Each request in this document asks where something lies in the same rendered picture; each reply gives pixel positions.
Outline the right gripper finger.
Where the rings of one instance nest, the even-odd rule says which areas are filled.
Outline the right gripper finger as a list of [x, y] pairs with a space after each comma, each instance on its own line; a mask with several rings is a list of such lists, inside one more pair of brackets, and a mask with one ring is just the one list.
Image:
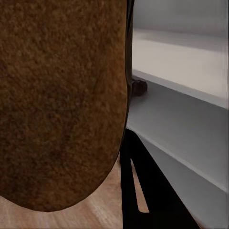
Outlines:
[[[123, 229], [200, 229], [134, 131], [125, 130], [119, 156]], [[132, 165], [149, 213], [138, 210]]]

